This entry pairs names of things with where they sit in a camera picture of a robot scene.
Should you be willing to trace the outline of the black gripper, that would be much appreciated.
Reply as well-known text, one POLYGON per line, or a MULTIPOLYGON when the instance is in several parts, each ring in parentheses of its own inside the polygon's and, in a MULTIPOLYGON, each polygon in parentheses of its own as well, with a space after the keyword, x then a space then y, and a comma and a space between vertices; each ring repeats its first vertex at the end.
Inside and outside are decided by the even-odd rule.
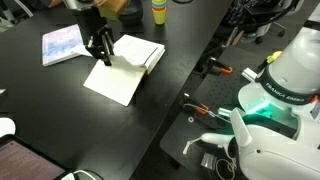
POLYGON ((96 7, 85 10, 74 10, 81 35, 89 37, 85 49, 97 60, 103 60, 106 66, 111 66, 113 52, 113 39, 110 36, 112 29, 107 21, 100 15, 96 7))

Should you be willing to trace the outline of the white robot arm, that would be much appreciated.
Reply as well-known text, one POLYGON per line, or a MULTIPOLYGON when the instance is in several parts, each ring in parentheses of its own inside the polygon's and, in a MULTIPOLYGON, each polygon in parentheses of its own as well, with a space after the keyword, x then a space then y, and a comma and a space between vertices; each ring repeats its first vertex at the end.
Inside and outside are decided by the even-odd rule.
POLYGON ((319 12, 275 60, 242 76, 240 106, 227 113, 233 133, 198 139, 226 150, 235 143, 229 158, 249 180, 320 180, 319 12))

